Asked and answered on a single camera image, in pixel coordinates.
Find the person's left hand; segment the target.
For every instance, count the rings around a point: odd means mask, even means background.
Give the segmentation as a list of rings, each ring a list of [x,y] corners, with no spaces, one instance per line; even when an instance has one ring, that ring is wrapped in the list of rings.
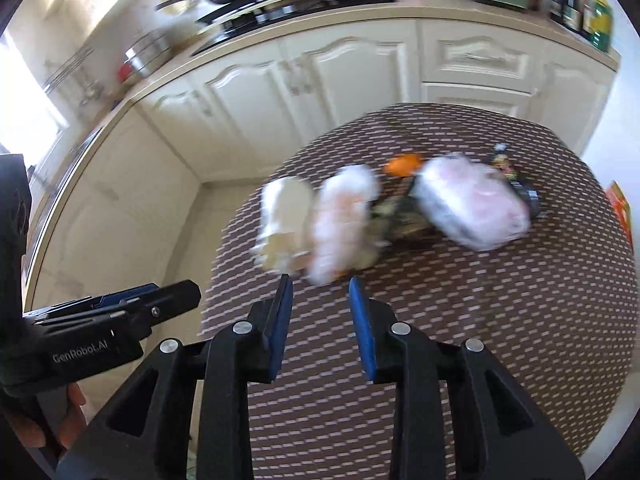
[[[2,413],[25,448],[44,448],[50,437],[68,450],[88,426],[87,398],[77,382],[27,399],[13,399]]]

